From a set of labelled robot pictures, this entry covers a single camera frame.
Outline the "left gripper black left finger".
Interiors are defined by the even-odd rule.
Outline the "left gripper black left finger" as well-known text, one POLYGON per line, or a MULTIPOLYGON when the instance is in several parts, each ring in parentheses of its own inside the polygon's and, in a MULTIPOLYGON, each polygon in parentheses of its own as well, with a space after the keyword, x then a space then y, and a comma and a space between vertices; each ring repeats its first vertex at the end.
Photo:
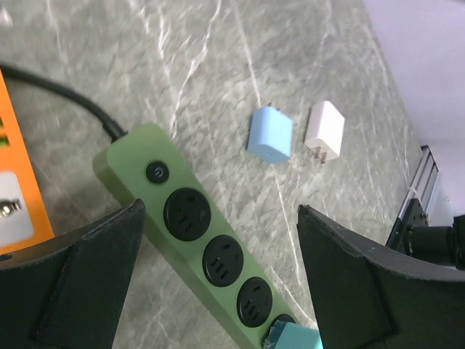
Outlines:
POLYGON ((111 348, 142 240, 142 200, 1 255, 2 348, 111 348))

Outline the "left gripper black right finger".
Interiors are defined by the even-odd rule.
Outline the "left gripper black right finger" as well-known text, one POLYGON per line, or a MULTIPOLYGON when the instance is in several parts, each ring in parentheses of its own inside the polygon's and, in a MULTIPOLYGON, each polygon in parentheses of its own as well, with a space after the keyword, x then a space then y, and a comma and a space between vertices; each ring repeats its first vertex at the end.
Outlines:
POLYGON ((462 348, 464 273, 401 254, 298 209, 297 231, 325 348, 462 348))

